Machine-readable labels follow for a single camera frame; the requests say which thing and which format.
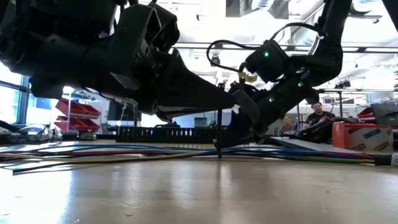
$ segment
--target wooden floor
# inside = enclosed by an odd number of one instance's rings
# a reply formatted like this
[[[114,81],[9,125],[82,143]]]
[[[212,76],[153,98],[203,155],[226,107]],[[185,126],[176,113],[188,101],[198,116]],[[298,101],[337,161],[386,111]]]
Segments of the wooden floor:
[[[0,172],[0,223],[394,223],[398,169],[186,159]]]

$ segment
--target box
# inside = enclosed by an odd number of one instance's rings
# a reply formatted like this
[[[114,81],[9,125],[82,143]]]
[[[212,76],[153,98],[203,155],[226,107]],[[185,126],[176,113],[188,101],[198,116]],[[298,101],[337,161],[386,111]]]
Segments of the box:
[[[393,151],[392,128],[376,124],[333,123],[333,146],[357,151]]]

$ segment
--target cable bundle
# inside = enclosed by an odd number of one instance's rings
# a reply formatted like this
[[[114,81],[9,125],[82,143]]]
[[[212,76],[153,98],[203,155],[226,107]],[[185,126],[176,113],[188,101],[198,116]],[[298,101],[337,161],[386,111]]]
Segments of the cable bundle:
[[[73,148],[64,151],[49,152],[49,150],[61,148]],[[96,151],[97,149],[118,149],[117,151]],[[269,146],[242,146],[230,147],[222,150],[226,156],[238,158],[274,158],[287,159],[293,161],[314,161],[314,162],[337,162],[346,164],[374,164],[374,156],[360,153],[345,152],[322,152],[322,151],[303,151]],[[124,155],[124,157],[95,158],[98,156]],[[195,149],[184,147],[159,147],[146,145],[71,145],[71,146],[52,146],[31,151],[7,151],[0,152],[0,163],[19,162],[21,160],[35,159],[40,161],[60,162],[43,166],[30,167],[25,169],[14,169],[13,174],[27,172],[36,169],[49,168],[54,166],[64,166],[72,164],[106,164],[117,162],[153,161],[161,159],[181,159],[188,157],[216,156],[217,150],[214,149]]]

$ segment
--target yellow wire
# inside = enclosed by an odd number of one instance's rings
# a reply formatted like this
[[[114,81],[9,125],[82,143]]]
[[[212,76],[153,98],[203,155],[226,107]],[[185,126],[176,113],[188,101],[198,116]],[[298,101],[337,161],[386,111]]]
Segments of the yellow wire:
[[[134,158],[117,158],[117,159],[66,159],[66,158],[51,158],[51,157],[41,157],[41,156],[27,156],[20,154],[1,154],[1,157],[11,157],[20,159],[40,159],[42,161],[52,161],[52,162],[122,162],[122,161],[144,161],[144,160],[154,160],[154,159],[175,159],[186,156],[194,156],[202,152],[187,152],[176,155],[168,156],[149,156],[149,157],[134,157]]]

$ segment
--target man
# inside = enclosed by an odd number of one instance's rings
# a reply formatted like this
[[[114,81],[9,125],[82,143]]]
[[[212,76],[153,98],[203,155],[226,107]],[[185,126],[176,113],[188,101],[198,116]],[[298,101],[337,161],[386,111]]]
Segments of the man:
[[[322,104],[320,102],[314,103],[311,105],[311,108],[313,109],[313,113],[308,116],[307,120],[305,121],[305,127],[312,126],[314,124],[317,124],[321,118],[324,116],[327,116],[329,118],[334,118],[335,115],[332,114],[331,112],[323,111],[322,110]]]
[[[285,116],[283,118],[284,125],[279,128],[278,135],[281,136],[283,134],[295,134],[294,125],[290,123],[290,117]]]

